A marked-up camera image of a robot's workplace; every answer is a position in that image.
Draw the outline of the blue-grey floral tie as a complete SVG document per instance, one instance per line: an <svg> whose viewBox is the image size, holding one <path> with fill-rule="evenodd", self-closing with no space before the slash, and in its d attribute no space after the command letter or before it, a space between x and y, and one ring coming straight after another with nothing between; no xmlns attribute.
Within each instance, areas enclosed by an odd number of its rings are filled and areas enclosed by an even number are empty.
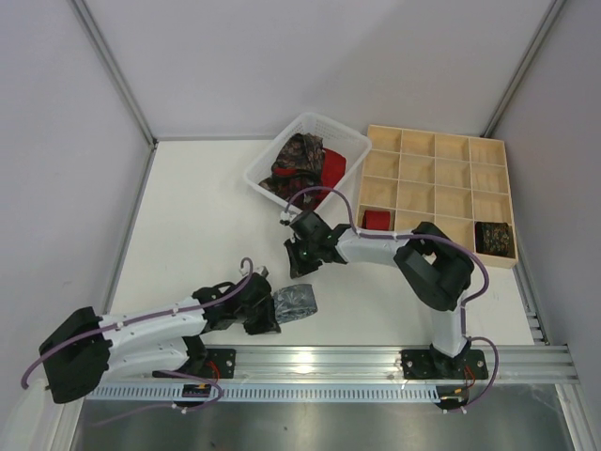
<svg viewBox="0 0 601 451"><path fill-rule="evenodd" d="M280 288L273 293L275 318L279 324L306 319L318 311L311 284Z"/></svg>

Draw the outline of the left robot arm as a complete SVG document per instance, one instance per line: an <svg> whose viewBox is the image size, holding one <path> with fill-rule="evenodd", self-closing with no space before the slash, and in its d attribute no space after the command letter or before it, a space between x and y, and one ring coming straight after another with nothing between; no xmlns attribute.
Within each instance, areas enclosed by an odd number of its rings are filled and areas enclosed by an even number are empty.
<svg viewBox="0 0 601 451"><path fill-rule="evenodd" d="M262 273L199 288L147 313L99 316L91 307L78 309L39 353L53 401L66 404L103 382L127 377L222 376L202 337L234 324L248 335L280 333L272 288Z"/></svg>

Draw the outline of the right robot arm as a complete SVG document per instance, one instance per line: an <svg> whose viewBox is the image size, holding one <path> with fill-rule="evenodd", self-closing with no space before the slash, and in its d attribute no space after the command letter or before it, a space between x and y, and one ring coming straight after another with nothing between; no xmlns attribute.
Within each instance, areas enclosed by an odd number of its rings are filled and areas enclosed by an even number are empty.
<svg viewBox="0 0 601 451"><path fill-rule="evenodd" d="M312 210L284 212L290 227L285 241L293 279L316 272L325 263L370 263L398 269L417 298L431 309L435 355L456 359L469 345L462 331L460 304L470 287L474 262L434 224L422 222L405 235L370 234L351 225L330 227Z"/></svg>

